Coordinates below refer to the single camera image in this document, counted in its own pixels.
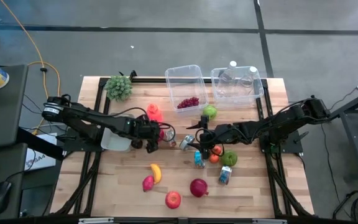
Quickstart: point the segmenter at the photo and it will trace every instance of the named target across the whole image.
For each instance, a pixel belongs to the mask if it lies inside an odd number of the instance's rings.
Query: green succulent
[[[124,101],[132,94],[132,83],[128,77],[112,76],[104,86],[110,100]]]

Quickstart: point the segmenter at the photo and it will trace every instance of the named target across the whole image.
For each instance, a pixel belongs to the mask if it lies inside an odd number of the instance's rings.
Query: pink fruit
[[[152,175],[147,176],[143,180],[143,191],[146,192],[148,190],[151,190],[153,188],[153,184],[154,184],[154,177]]]
[[[190,192],[196,197],[208,195],[208,185],[203,179],[194,179],[190,184]]]

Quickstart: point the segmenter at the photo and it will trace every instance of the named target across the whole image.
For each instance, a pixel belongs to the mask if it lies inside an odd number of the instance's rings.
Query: gray floor
[[[24,24],[95,27],[177,27],[257,29],[253,0],[6,0]],[[358,0],[259,0],[266,29],[358,30]],[[14,24],[0,3],[0,24]],[[225,67],[230,60],[266,68],[259,34],[166,32],[30,32],[46,62],[61,74],[62,92],[77,100],[84,75],[163,75],[170,67],[197,64],[203,75]],[[285,79],[290,101],[316,95],[328,107],[358,85],[358,35],[267,35],[275,77]],[[0,30],[0,65],[39,60],[18,30]],[[56,93],[56,76],[48,72],[48,90]],[[39,106],[45,102],[42,74],[29,70],[26,94]],[[344,102],[358,96],[354,92]],[[26,105],[36,110],[29,101]],[[21,126],[38,125],[40,116],[23,110]],[[325,124],[330,161],[339,197],[358,189],[342,177],[358,170],[354,152],[339,121]],[[314,210],[330,217],[338,204],[328,169],[320,126],[305,126],[302,140]],[[55,178],[55,170],[44,174]],[[50,188],[26,192],[23,208],[40,215]],[[341,212],[339,218],[349,219]]]

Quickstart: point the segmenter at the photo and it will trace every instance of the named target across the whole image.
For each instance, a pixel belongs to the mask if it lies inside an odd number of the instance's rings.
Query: plastic bottle
[[[239,96],[247,96],[254,89],[254,77],[258,70],[251,66],[247,73],[245,73],[236,84],[236,93]]]
[[[231,61],[229,67],[219,76],[219,83],[216,89],[220,96],[231,97],[233,95],[236,80],[236,66],[237,62]]]
[[[146,112],[151,121],[163,122],[162,113],[156,104],[149,104]]]

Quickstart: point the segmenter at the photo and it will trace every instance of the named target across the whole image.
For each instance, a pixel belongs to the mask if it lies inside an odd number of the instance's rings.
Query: floor stripe
[[[248,28],[160,28],[160,27],[82,27],[24,25],[31,31],[72,32],[196,32],[232,34],[287,34],[287,35],[358,35],[358,30],[298,30],[298,29],[248,29]],[[0,30],[21,30],[15,24],[0,24]]]
[[[254,0],[256,19],[259,30],[265,30],[264,21],[262,19],[262,13],[258,0]],[[267,47],[266,34],[264,32],[259,33],[260,45],[262,46],[262,54],[264,56],[266,76],[267,78],[274,78],[272,61],[270,60],[269,48]]]

